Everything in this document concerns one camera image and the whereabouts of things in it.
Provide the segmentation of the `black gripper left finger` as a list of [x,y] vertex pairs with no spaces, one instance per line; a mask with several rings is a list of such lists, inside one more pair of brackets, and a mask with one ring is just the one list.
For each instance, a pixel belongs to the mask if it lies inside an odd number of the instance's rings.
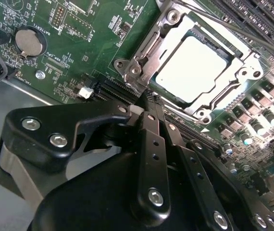
[[57,187],[121,154],[142,125],[160,124],[151,92],[134,105],[100,101],[22,108],[4,122],[4,170],[35,213]]

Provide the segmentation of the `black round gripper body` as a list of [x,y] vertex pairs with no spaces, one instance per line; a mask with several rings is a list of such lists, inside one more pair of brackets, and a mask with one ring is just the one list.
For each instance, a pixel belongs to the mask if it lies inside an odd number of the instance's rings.
[[52,190],[33,231],[201,231],[207,175],[164,124],[142,125],[126,151]]

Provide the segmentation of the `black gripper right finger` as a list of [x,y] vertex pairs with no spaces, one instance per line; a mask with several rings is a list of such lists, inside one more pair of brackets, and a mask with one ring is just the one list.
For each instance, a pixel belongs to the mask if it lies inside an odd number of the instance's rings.
[[255,192],[246,189],[215,154],[198,140],[186,143],[178,128],[165,120],[160,96],[154,97],[167,159],[176,164],[184,180],[184,196],[200,231],[274,231],[274,213]]

